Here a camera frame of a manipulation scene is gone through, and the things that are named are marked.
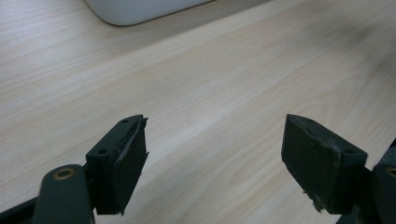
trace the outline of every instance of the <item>screw hole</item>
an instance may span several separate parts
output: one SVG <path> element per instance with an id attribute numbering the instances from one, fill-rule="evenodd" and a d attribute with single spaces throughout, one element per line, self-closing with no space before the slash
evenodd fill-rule
<path id="1" fill-rule="evenodd" d="M 387 172 L 388 172 L 389 175 L 391 175 L 393 177 L 396 177 L 396 168 L 388 167 L 387 168 Z"/>
<path id="2" fill-rule="evenodd" d="M 100 155 L 106 155 L 106 154 L 108 153 L 108 150 L 107 150 L 107 149 L 100 149 L 100 150 L 98 151 L 98 153 L 99 153 Z"/>
<path id="3" fill-rule="evenodd" d="M 73 174 L 74 174 L 74 170 L 73 169 L 65 168 L 65 169 L 62 169 L 62 170 L 56 172 L 53 175 L 53 178 L 56 179 L 56 180 L 64 180 L 64 179 L 69 178 Z"/>

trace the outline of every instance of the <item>light wood grain surface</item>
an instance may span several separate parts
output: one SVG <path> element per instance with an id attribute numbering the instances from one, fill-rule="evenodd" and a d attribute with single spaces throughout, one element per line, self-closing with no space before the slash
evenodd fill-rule
<path id="1" fill-rule="evenodd" d="M 281 161 L 285 116 L 372 168 L 396 136 L 395 24 L 391 0 L 218 0 L 133 27 L 83 0 L 2 0 L 0 210 L 144 114 L 126 215 L 97 223 L 334 223 Z"/>

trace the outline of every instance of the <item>black plastic bracket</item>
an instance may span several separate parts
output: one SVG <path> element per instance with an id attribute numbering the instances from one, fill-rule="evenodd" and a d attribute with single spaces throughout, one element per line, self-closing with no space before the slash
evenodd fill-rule
<path id="1" fill-rule="evenodd" d="M 118 122 L 87 155 L 84 166 L 66 165 L 43 178 L 37 198 L 0 214 L 0 224 L 94 223 L 98 215 L 124 213 L 148 157 L 147 119 Z"/>
<path id="2" fill-rule="evenodd" d="M 395 143 L 371 172 L 366 152 L 312 119 L 287 115 L 282 161 L 318 211 L 343 215 L 338 224 L 393 224 Z"/>

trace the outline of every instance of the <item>white container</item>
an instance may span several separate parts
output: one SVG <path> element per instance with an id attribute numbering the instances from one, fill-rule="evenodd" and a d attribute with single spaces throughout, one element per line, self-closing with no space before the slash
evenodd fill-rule
<path id="1" fill-rule="evenodd" d="M 211 0 L 86 0 L 102 20 L 114 25 L 134 25 Z"/>

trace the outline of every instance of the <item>wooden table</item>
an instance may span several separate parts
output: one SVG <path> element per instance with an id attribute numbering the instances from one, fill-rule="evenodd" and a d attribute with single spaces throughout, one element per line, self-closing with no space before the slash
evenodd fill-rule
<path id="1" fill-rule="evenodd" d="M 396 136 L 396 2 L 218 0 L 132 27 L 83 0 L 0 2 L 0 210 L 144 114 L 126 215 L 97 223 L 334 223 L 280 158 L 286 114 L 369 152 Z"/>

